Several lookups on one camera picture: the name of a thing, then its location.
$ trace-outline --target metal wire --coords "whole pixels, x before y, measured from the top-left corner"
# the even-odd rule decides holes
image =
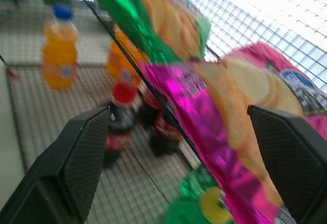
[[[151,93],[153,94],[153,96],[158,100],[158,102],[160,103],[160,105],[162,107],[164,107],[164,109],[166,110],[166,112],[169,114],[169,116],[172,118],[172,120],[174,121],[174,123],[176,124],[176,126],[178,127],[180,133],[183,135],[184,139],[186,140],[186,142],[189,144],[189,146],[193,149],[194,153],[196,155],[197,151],[191,141],[191,139],[187,136],[187,134],[185,133],[185,131],[183,130],[183,128],[180,126],[178,119],[175,117],[174,114],[172,114],[172,112],[166,108],[166,103],[164,102],[164,100],[162,99],[160,93],[149,83],[149,81],[145,78],[145,76],[142,74],[142,72],[140,71],[140,69],[137,66],[137,61],[134,59],[133,55],[130,54],[130,52],[128,51],[127,47],[124,46],[124,44],[120,41],[119,38],[117,38],[115,36],[115,33],[113,31],[113,29],[111,29],[110,27],[108,27],[104,21],[102,20],[100,14],[98,13],[97,9],[94,7],[94,5],[92,5],[90,2],[88,2],[87,0],[82,0],[85,2],[85,4],[89,7],[89,9],[93,12],[93,14],[95,15],[95,17],[98,19],[98,21],[102,24],[102,26],[104,27],[104,29],[108,32],[108,34],[112,37],[112,39],[114,40],[114,42],[117,44],[117,46],[119,47],[119,49],[122,51],[122,53],[125,55],[125,57],[127,58],[127,60],[129,61],[129,63],[132,65],[132,67],[135,69],[135,71],[137,72],[137,74],[142,78],[142,81],[146,84],[146,86],[148,87],[148,89],[151,91]]]
[[[12,69],[20,77],[10,79],[10,88],[27,168],[70,118],[107,100],[113,84],[105,68],[85,66],[78,68],[79,79],[69,91],[57,92],[44,82],[41,66]],[[88,223],[149,223],[178,197],[190,168],[177,153],[156,158],[148,144],[150,136],[137,125],[122,156],[112,168],[103,170]],[[186,142],[181,150],[192,166],[199,164]]]
[[[322,47],[327,46],[327,0],[281,0],[289,3],[288,17],[293,22],[312,29],[311,35],[298,34],[276,20],[268,20],[256,12],[242,9],[229,0],[191,0],[211,21],[212,31],[208,46],[223,55],[235,47],[247,43],[264,41],[281,51],[296,67],[304,72],[324,92],[327,92],[327,55]],[[307,20],[306,14],[297,14],[296,10],[311,13],[313,20]],[[321,47],[311,41],[319,39]]]

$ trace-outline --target orange bottle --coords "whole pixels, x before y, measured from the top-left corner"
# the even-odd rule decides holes
[[[136,60],[137,66],[140,62],[147,62],[147,55],[141,53],[117,26],[115,27],[115,35],[127,50],[127,53],[133,57],[133,60]],[[140,76],[114,41],[110,46],[107,72],[116,81],[130,82],[135,87],[138,87],[141,82]]]
[[[68,88],[76,74],[79,34],[70,6],[57,3],[53,9],[55,18],[44,25],[43,76],[51,88]]]

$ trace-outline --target shopping cart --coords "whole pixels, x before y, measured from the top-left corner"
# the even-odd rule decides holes
[[[40,66],[41,26],[51,18],[51,10],[44,2],[51,3],[52,0],[23,0],[18,6],[11,2],[1,3],[0,53],[20,77],[8,78],[8,83],[26,170],[56,139],[70,118],[97,107],[111,93],[113,80],[104,68],[110,37],[115,39],[110,17],[96,3],[83,1],[84,4],[71,2],[75,6],[75,24],[82,36],[78,43],[77,80],[69,92],[62,93],[47,87]],[[263,40],[303,69],[319,88],[327,90],[324,76],[327,59],[320,47],[291,30],[251,16],[228,0],[191,1],[212,21],[213,31],[206,50],[208,61],[218,61],[219,55],[234,47]],[[121,47],[133,63],[132,56],[124,46]],[[156,90],[149,88],[158,97]],[[149,223],[157,220],[177,198],[182,179],[200,163],[186,136],[177,154],[162,158],[154,157],[148,146],[149,135],[140,126],[135,128],[132,138],[133,142],[117,163],[103,170],[87,223]]]

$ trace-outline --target wire shelf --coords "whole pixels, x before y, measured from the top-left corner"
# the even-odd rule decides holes
[[[20,77],[10,79],[10,88],[27,169],[70,118],[107,100],[113,84],[103,67],[79,68],[69,92],[50,89],[38,65],[12,71]],[[180,146],[182,157],[176,153],[156,158],[148,144],[150,135],[137,125],[122,156],[103,170],[88,223],[150,223],[177,198],[181,181],[199,160],[186,142]]]
[[[290,24],[284,25],[283,20],[275,19],[275,15],[264,17],[263,12],[253,5],[243,9],[229,0],[190,1],[211,21],[208,46],[218,55],[247,43],[266,42],[282,52],[318,88],[327,92],[326,0],[300,0],[303,5],[296,0],[276,2],[278,6],[288,3],[288,8],[281,9],[281,14],[287,10],[287,17],[299,25],[294,28],[297,33],[289,29]]]
[[[237,46],[265,41],[327,92],[327,55],[321,45],[312,43],[313,38],[300,36],[277,20],[261,17],[258,8],[256,14],[229,0],[190,1],[212,23],[205,50],[207,61],[218,61],[218,56]],[[315,17],[326,23],[327,1],[313,1],[323,3]],[[40,66],[42,25],[52,17],[50,7],[43,0],[24,0],[18,6],[0,3],[0,54],[20,76],[20,80],[10,79],[9,84],[26,169],[56,139],[70,118],[96,107],[111,93],[113,80],[104,66],[114,38],[112,25],[105,12],[94,4],[90,7],[93,12],[74,9],[75,25],[81,34],[77,78],[69,92],[57,92],[43,81]],[[313,34],[316,33],[326,39],[323,27],[314,29]],[[122,157],[111,169],[103,170],[87,223],[159,222],[169,203],[177,198],[180,182],[200,161],[190,141],[181,142],[180,153],[156,158],[148,145],[149,138],[150,134],[138,125],[133,142]]]

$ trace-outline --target potato chip bag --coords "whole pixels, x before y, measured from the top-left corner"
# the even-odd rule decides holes
[[[150,61],[203,59],[211,25],[188,0],[98,0]]]
[[[260,42],[235,49],[219,63],[148,65],[143,72],[174,106],[180,125],[226,193],[236,223],[275,223],[286,217],[281,221],[293,223],[263,163],[247,107],[262,105],[304,117],[327,140],[327,95]]]

